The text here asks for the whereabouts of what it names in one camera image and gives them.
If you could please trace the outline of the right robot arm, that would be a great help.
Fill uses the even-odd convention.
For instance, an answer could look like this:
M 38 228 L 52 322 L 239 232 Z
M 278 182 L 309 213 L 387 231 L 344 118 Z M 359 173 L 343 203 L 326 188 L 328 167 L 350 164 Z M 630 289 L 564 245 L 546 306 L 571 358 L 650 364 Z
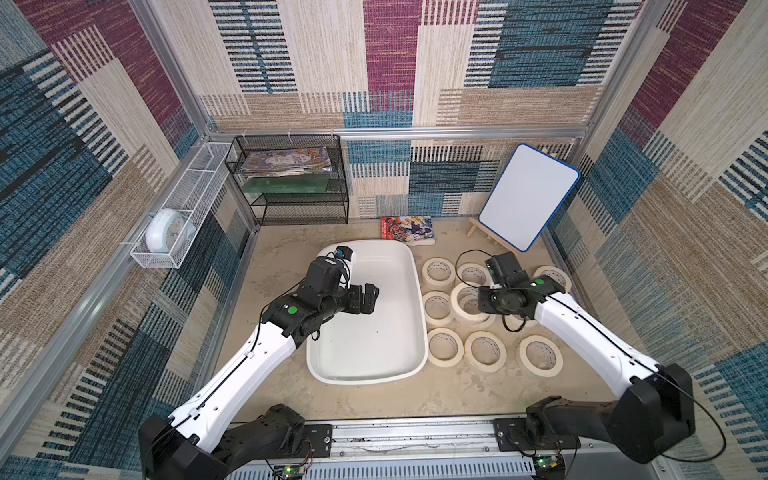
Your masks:
M 559 437 L 615 445 L 647 464 L 696 431 L 692 379 L 679 365 L 664 366 L 624 342 L 584 310 L 563 285 L 529 276 L 512 253 L 489 257 L 491 283 L 478 289 L 482 312 L 533 320 L 586 361 L 614 394 L 611 401 L 549 396 L 526 410 L 525 435 L 538 446 Z

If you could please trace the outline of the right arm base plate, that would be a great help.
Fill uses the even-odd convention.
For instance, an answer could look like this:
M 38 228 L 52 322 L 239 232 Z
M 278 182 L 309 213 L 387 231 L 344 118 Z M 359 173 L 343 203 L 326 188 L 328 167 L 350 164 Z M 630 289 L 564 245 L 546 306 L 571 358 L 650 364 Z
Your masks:
M 581 447 L 581 441 L 573 435 L 530 434 L 526 428 L 525 417 L 495 418 L 491 423 L 501 452 L 533 454 L 549 450 L 575 450 Z

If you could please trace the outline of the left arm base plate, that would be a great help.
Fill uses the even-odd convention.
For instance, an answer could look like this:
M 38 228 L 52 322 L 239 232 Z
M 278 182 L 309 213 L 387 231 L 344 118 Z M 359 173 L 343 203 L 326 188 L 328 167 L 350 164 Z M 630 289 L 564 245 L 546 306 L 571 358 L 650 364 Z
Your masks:
M 248 443 L 248 449 L 253 460 L 323 459 L 330 457 L 332 441 L 331 424 L 305 424 L 290 432 L 281 428 L 257 435 Z

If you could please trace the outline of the cream masking tape roll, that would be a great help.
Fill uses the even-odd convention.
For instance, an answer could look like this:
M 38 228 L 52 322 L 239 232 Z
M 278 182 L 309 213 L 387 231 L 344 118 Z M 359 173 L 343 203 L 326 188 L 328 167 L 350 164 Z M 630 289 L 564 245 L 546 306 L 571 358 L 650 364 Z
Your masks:
M 439 368 L 456 366 L 464 358 L 464 343 L 449 328 L 434 328 L 427 334 L 428 361 Z
M 556 377 L 564 364 L 560 349 L 541 335 L 530 335 L 522 339 L 517 348 L 517 359 L 525 371 L 541 378 Z
M 478 263 L 464 263 L 456 268 L 456 284 L 478 284 L 490 286 L 492 279 L 485 265 Z
M 564 288 L 566 293 L 570 293 L 572 290 L 573 282 L 569 275 L 565 271 L 555 266 L 538 267 L 535 271 L 535 277 L 540 276 L 547 276 L 553 281 L 557 282 Z
M 464 360 L 472 369 L 492 374 L 501 370 L 507 362 L 507 350 L 494 334 L 477 331 L 469 335 L 464 343 Z
M 425 291 L 450 292 L 456 280 L 454 264 L 442 257 L 428 259 L 422 266 L 422 288 Z
M 477 283 L 461 283 L 456 285 L 450 294 L 450 309 L 454 319 L 475 330 L 488 328 L 496 320 L 495 315 L 480 311 L 479 287 Z
M 442 291 L 430 291 L 422 296 L 425 319 L 432 328 L 446 327 L 454 321 L 451 298 Z

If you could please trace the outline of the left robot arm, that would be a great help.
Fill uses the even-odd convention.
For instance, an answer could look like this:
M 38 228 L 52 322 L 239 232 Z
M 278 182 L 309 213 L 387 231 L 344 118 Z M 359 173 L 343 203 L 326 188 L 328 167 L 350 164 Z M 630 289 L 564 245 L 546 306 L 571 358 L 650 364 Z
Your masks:
M 238 427 L 233 418 L 266 378 L 339 313 L 371 314 L 378 288 L 351 282 L 353 250 L 340 246 L 316 257 L 296 286 L 272 300 L 238 352 L 211 380 L 167 417 L 139 429 L 147 479 L 223 479 L 254 460 L 311 456 L 305 420 L 277 404 Z

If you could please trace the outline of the white plastic storage box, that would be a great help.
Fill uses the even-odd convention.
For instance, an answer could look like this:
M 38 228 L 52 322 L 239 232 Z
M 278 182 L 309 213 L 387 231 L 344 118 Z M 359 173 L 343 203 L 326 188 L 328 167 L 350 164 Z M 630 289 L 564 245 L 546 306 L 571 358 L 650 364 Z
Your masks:
M 329 385 L 364 386 L 408 378 L 428 357 L 419 275 L 412 251 L 390 240 L 343 241 L 353 251 L 351 283 L 373 284 L 371 314 L 338 313 L 305 343 L 307 366 Z

